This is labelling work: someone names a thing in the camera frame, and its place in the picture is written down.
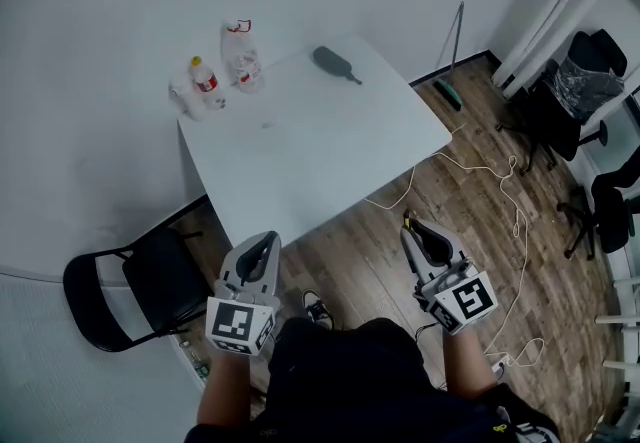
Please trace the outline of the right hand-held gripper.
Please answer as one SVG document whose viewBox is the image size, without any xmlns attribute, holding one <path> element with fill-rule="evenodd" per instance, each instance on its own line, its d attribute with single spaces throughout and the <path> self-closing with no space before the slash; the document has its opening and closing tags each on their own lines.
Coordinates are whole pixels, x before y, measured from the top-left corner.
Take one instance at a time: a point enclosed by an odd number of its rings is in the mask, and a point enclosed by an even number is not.
<svg viewBox="0 0 640 443">
<path fill-rule="evenodd" d="M 446 333 L 459 333 L 497 307 L 488 273 L 465 258 L 457 234 L 433 222 L 412 220 L 400 238 L 412 272 L 424 284 L 414 298 Z M 452 265 L 443 271 L 443 264 Z"/>
</svg>

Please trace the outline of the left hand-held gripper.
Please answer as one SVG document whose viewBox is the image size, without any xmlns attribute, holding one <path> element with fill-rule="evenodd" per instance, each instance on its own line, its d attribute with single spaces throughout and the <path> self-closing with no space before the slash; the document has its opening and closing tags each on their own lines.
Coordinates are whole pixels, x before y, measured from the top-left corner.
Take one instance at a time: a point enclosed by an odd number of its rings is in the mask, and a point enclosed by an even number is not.
<svg viewBox="0 0 640 443">
<path fill-rule="evenodd" d="M 224 258 L 207 300 L 205 337 L 219 350 L 258 356 L 276 326 L 275 295 L 281 239 L 273 231 L 249 237 Z"/>
</svg>

